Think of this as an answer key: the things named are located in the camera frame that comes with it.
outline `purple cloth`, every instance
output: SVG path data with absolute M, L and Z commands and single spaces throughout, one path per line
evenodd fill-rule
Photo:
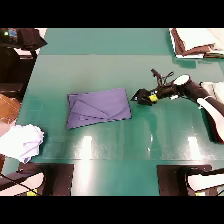
M 68 129 L 131 118 L 126 91 L 123 88 L 68 94 L 68 102 Z

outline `glossy tabletop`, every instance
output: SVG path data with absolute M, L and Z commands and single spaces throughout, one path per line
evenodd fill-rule
M 67 130 L 68 93 L 122 87 L 130 100 L 139 88 L 156 87 L 152 68 L 173 71 L 171 80 L 223 81 L 220 60 L 176 59 L 167 29 L 122 30 L 48 29 L 23 101 L 17 124 L 45 132 L 32 161 L 74 163 L 72 195 L 158 195 L 158 164 L 222 167 L 224 146 L 210 142 L 201 111 L 184 99 L 130 102 L 130 120 Z

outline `brown cloth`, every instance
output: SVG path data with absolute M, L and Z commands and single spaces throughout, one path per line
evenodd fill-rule
M 180 39 L 176 28 L 173 28 L 171 30 L 171 34 L 172 34 L 174 42 L 175 42 L 175 53 L 177 55 L 187 56 L 187 55 L 205 54 L 207 52 L 210 52 L 209 45 L 194 47 L 194 48 L 186 51 L 185 47 L 184 47 L 184 43 Z
M 8 98 L 0 94 L 0 120 L 11 124 L 19 115 L 20 102 L 14 98 Z

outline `green table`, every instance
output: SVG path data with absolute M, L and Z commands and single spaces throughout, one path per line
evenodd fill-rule
M 158 195 L 158 164 L 224 167 L 224 146 L 209 141 L 200 110 L 184 99 L 153 107 L 130 102 L 130 120 L 66 129 L 68 93 L 123 87 L 130 100 L 139 88 L 156 87 L 152 68 L 174 71 L 172 78 L 223 81 L 221 60 L 176 59 L 167 35 L 167 29 L 47 31 L 17 124 L 46 133 L 33 162 L 75 164 L 72 195 Z

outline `cloth fold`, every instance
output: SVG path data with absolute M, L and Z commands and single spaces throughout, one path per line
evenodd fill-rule
M 131 118 L 126 91 L 123 88 L 69 94 L 68 102 L 68 129 Z
M 39 154 L 39 145 L 43 142 L 43 138 L 44 133 L 39 127 L 31 124 L 12 126 L 0 137 L 0 154 L 27 163 L 32 156 Z

